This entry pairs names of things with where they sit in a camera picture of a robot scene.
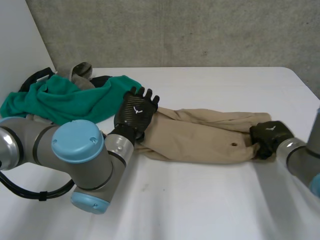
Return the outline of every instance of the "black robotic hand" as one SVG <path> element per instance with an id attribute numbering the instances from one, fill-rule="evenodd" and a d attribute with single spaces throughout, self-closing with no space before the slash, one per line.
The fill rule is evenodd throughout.
<path id="1" fill-rule="evenodd" d="M 144 96 L 145 88 L 140 87 L 136 93 L 133 87 L 123 96 L 123 103 L 114 117 L 114 127 L 127 126 L 134 129 L 136 138 L 143 140 L 144 132 L 149 126 L 154 113 L 158 110 L 159 96 L 153 100 L 152 90 L 148 89 Z"/>
<path id="2" fill-rule="evenodd" d="M 260 159 L 267 159 L 277 151 L 279 145 L 294 138 L 291 131 L 281 121 L 267 121 L 250 127 L 252 143 L 258 143 L 260 149 L 256 156 Z"/>

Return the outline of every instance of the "white table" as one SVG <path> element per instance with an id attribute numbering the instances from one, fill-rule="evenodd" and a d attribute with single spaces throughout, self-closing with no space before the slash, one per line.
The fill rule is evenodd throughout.
<path id="1" fill-rule="evenodd" d="M 170 109 L 267 112 L 307 141 L 320 101 L 282 67 L 97 68 L 127 75 Z M 98 124 L 108 133 L 113 119 Z M 33 191 L 69 177 L 26 164 L 6 172 Z M 73 207 L 68 194 L 38 202 L 0 185 L 1 240 L 318 240 L 320 201 L 278 164 L 205 165 L 134 156 L 104 215 Z"/>

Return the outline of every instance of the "blue cap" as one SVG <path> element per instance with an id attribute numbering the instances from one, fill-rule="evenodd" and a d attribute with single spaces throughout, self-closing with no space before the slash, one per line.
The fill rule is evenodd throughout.
<path id="1" fill-rule="evenodd" d="M 104 214 L 110 205 L 108 201 L 81 192 L 72 193 L 71 203 L 77 208 L 93 214 Z"/>
<path id="2" fill-rule="evenodd" d="M 309 189 L 314 195 L 320 198 L 320 173 L 312 179 Z"/>
<path id="3" fill-rule="evenodd" d="M 52 136 L 51 148 L 61 160 L 81 164 L 94 159 L 103 149 L 104 137 L 88 120 L 74 120 L 60 126 Z"/>

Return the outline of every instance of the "white logo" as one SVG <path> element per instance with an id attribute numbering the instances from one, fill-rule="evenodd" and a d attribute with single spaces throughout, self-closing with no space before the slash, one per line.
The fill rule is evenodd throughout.
<path id="1" fill-rule="evenodd" d="M 134 111 L 135 111 L 135 114 L 139 114 L 139 113 L 142 113 L 142 112 L 143 112 L 143 110 L 138 111 L 138 110 L 135 108 L 135 106 L 133 106 L 133 109 L 134 109 Z"/>
<path id="2" fill-rule="evenodd" d="M 276 126 L 273 126 L 272 128 L 266 128 L 265 130 L 271 130 L 273 131 L 276 128 Z"/>

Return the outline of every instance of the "pile of clothes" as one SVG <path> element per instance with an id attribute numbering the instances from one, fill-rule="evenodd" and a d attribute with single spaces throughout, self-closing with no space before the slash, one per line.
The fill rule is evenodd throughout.
<path id="1" fill-rule="evenodd" d="M 5 117 L 27 117 L 57 125 L 77 119 L 101 122 L 119 109 L 125 92 L 140 83 L 127 76 L 91 78 L 92 66 L 83 62 L 73 67 L 69 79 L 48 67 L 30 76 L 19 92 L 11 92 L 1 106 Z"/>
<path id="2" fill-rule="evenodd" d="M 9 94 L 2 117 L 19 116 L 63 125 L 77 119 L 101 122 L 113 116 L 124 93 L 141 85 L 127 76 L 92 76 L 83 62 L 68 78 L 50 68 L 36 72 Z M 209 109 L 171 110 L 159 107 L 135 150 L 151 159 L 203 164 L 235 164 L 254 159 L 250 127 L 271 121 L 268 113 L 218 112 Z"/>

